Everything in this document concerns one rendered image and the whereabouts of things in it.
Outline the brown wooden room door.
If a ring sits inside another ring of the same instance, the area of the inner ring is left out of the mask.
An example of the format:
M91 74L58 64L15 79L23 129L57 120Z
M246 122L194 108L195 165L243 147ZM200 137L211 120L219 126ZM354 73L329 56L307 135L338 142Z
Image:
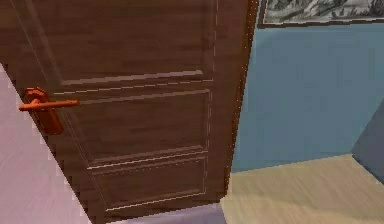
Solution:
M0 0L0 148L73 197L25 224L129 224L227 193L258 0ZM20 111L27 88L63 132Z

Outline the framed grey wall picture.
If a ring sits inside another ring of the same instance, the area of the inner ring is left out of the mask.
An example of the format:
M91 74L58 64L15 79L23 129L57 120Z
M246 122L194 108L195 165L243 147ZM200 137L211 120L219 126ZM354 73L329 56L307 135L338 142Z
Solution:
M384 23L384 0L263 0L257 27Z

